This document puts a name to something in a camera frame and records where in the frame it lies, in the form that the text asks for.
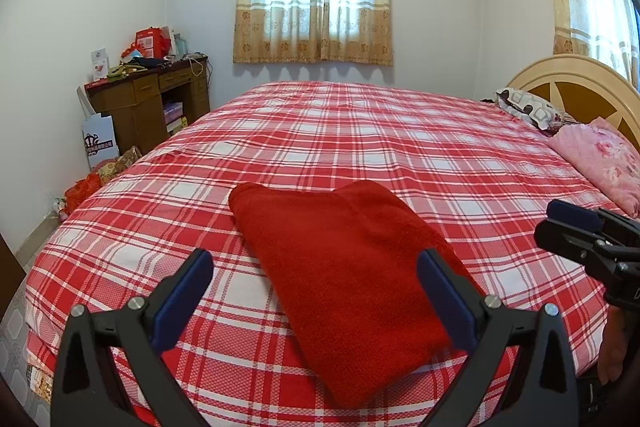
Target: plaid bedsheet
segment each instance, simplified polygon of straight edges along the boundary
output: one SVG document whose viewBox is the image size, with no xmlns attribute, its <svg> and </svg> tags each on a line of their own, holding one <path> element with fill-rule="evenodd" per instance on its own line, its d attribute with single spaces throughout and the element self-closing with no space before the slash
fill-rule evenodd
<svg viewBox="0 0 640 427">
<path fill-rule="evenodd" d="M 337 410 L 306 368 L 287 318 L 227 205 L 232 188 L 332 190 L 383 184 L 451 242 L 480 286 L 513 307 L 558 304 L 579 371 L 597 356 L 604 305 L 577 265 L 537 249 L 547 202 L 616 207 L 546 144 L 481 102 L 368 84 L 280 82 L 255 88 L 162 144 L 76 211 L 28 277 L 30 351 L 52 368 L 74 303 L 119 308 L 148 295 L 194 247 L 214 279 L 164 361 L 204 417 L 224 425 L 416 425 L 464 357 L 445 351 L 380 392 Z M 513 363 L 509 352 L 478 410 L 486 419 Z M 126 359 L 116 364 L 146 407 Z"/>
</svg>

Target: baseboard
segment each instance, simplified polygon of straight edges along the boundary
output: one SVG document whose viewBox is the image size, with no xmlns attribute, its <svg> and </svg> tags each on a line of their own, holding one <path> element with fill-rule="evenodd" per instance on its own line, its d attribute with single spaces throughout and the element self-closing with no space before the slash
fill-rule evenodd
<svg viewBox="0 0 640 427">
<path fill-rule="evenodd" d="M 29 260 L 33 257 L 42 244 L 47 241 L 47 238 L 58 228 L 60 221 L 57 216 L 50 214 L 45 217 L 41 224 L 30 233 L 29 237 L 25 239 L 22 246 L 15 253 L 15 259 L 18 260 L 22 266 L 29 263 Z"/>
</svg>

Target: purple box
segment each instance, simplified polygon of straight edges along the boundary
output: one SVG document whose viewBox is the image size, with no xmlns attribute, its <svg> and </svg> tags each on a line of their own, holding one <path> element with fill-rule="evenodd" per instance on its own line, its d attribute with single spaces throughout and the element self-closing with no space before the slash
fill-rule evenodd
<svg viewBox="0 0 640 427">
<path fill-rule="evenodd" d="M 164 123 L 168 124 L 182 116 L 182 103 L 171 102 L 164 105 Z"/>
</svg>

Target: blue gripper pad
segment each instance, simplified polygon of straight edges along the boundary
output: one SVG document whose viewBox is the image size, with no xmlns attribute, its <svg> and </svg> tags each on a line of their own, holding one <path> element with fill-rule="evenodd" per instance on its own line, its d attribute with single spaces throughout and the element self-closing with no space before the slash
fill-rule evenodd
<svg viewBox="0 0 640 427">
<path fill-rule="evenodd" d="M 428 250 L 418 255 L 418 280 L 456 349 L 471 355 L 478 347 L 476 320 L 449 277 Z"/>
<path fill-rule="evenodd" d="M 562 200 L 549 202 L 546 206 L 546 217 L 591 233 L 602 232 L 604 224 L 596 211 L 578 207 Z"/>
<path fill-rule="evenodd" d="M 213 258 L 206 250 L 197 250 L 189 259 L 191 266 L 156 312 L 151 335 L 151 347 L 160 354 L 178 342 L 200 299 L 213 277 Z"/>
</svg>

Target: pink pillow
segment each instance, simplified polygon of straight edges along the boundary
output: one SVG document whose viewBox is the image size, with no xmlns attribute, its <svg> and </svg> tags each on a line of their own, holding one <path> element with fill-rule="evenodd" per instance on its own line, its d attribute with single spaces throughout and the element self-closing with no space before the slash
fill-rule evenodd
<svg viewBox="0 0 640 427">
<path fill-rule="evenodd" d="M 565 126 L 549 145 L 626 214 L 640 211 L 640 154 L 609 122 Z"/>
</svg>

